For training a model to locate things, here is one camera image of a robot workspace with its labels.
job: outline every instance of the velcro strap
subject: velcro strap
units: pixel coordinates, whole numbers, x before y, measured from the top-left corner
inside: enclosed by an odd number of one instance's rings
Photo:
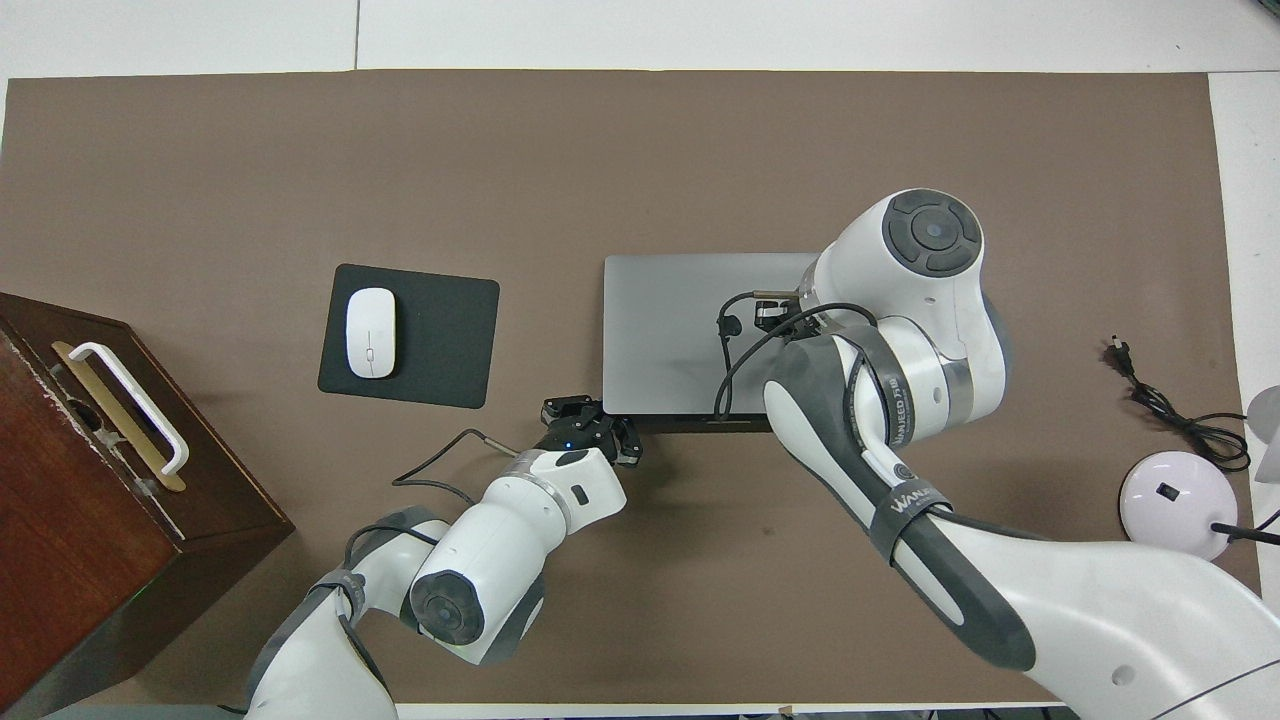
[[[314,585],[307,591],[307,594],[314,589],[333,589],[338,588],[347,594],[347,600],[351,602],[351,619],[355,621],[365,612],[365,583],[364,578],[357,578],[347,570],[346,568],[338,568],[330,570],[325,577],[316,580]]]
[[[902,530],[911,524],[911,520],[934,505],[951,507],[947,498],[938,488],[929,483],[913,478],[902,484],[895,486],[888,495],[876,506],[876,515],[872,516],[872,527],[867,532],[872,546],[881,553],[890,565],[893,564],[893,546]]]

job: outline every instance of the silver laptop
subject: silver laptop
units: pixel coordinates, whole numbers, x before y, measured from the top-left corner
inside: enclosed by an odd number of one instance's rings
[[[765,429],[764,378],[782,348],[773,341],[733,378],[731,420],[708,427],[724,360],[716,328],[721,305],[753,290],[794,291],[814,261],[810,252],[732,255],[612,255],[604,261],[604,410],[671,430]],[[764,333],[755,301],[730,309],[742,334],[736,360]]]

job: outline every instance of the white handle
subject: white handle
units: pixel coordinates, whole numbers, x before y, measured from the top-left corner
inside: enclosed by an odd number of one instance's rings
[[[138,380],[133,379],[133,374],[124,368],[124,364],[122,364],[120,359],[111,352],[110,347],[97,342],[86,342],[77,346],[76,350],[68,352],[67,356],[76,361],[83,361],[90,356],[90,354],[97,354],[97,356],[102,359],[102,364],[106,365],[106,369],[111,370],[115,379],[124,386],[124,389],[129,392],[134,402],[138,404],[138,407],[141,407],[142,411],[146,413],[147,418],[151,419],[151,424],[154,424],[156,429],[160,430],[160,434],[169,441],[169,446],[173,447],[173,459],[169,460],[169,462],[166,462],[160,471],[165,475],[177,473],[179,468],[187,464],[187,457],[191,455],[191,451],[187,448],[187,441],[182,439],[182,436],[179,436],[178,430],[174,429],[173,423],[164,416],[164,413],[160,413],[156,404],[151,401],[151,397],[142,389]]]

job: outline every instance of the wooden box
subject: wooden box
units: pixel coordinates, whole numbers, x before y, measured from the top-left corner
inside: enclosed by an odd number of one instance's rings
[[[293,525],[124,323],[0,293],[0,397],[10,720],[134,674]]]

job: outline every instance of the black mouse pad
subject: black mouse pad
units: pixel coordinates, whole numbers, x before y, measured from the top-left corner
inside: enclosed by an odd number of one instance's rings
[[[366,287],[396,296],[396,366],[385,378],[361,378],[347,364],[347,301]],[[497,320],[494,281],[338,265],[316,384],[324,392],[483,407]]]

